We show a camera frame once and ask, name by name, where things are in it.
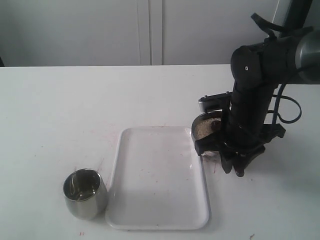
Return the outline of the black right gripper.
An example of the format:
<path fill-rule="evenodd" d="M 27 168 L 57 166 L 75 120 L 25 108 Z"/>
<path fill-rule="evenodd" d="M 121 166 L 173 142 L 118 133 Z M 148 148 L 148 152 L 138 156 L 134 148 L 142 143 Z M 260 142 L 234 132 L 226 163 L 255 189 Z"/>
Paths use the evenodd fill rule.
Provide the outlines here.
<path fill-rule="evenodd" d="M 194 140 L 198 156 L 206 152 L 219 152 L 221 166 L 226 174 L 234 168 L 238 177 L 243 177 L 247 166 L 266 150 L 264 144 L 273 138 L 283 138 L 286 130 L 280 124 L 249 122 L 240 125 L 235 122 L 221 122 L 216 131 L 200 140 Z"/>

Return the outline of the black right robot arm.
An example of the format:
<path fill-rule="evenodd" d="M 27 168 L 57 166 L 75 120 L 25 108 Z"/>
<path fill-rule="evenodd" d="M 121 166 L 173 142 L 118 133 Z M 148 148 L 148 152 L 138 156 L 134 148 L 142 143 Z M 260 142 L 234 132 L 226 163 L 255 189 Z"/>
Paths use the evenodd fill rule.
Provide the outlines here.
<path fill-rule="evenodd" d="M 233 52 L 232 91 L 201 97 L 201 115 L 191 126 L 196 153 L 219 153 L 224 172 L 234 170 L 238 177 L 265 152 L 265 144 L 284 137 L 287 121 L 281 117 L 279 105 L 285 87 L 320 82 L 318 30 L 280 26 L 256 13 L 251 19 L 266 38 Z"/>

